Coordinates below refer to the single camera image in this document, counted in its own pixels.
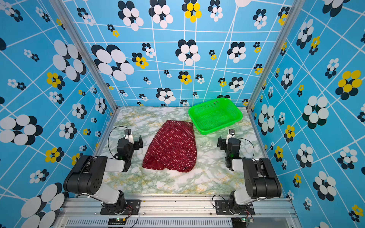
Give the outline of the red polka dot skirt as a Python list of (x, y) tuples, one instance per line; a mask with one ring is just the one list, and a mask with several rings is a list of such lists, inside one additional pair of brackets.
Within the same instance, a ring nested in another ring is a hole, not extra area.
[(196, 161), (197, 146), (193, 124), (167, 120), (151, 141), (142, 167), (188, 173), (195, 167)]

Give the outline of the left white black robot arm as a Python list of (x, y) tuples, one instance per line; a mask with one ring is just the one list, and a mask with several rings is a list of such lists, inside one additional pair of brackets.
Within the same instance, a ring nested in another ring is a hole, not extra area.
[(132, 164), (134, 151), (141, 148), (141, 136), (133, 142), (132, 136), (127, 135), (119, 139), (117, 154), (113, 158), (81, 156), (64, 180), (64, 190), (100, 201), (102, 215), (137, 215), (141, 201), (126, 200), (121, 190), (110, 187), (103, 178), (105, 173), (126, 173)]

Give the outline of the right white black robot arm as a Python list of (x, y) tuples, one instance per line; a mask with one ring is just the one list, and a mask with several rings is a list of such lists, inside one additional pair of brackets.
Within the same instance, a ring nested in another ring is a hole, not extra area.
[(240, 138), (218, 138), (217, 147), (226, 154), (226, 167), (230, 171), (243, 173), (245, 187), (232, 191), (227, 201), (221, 200), (215, 207), (223, 209), (226, 203), (232, 215), (253, 215), (254, 201), (280, 197), (282, 189), (270, 159), (242, 158), (240, 144)]

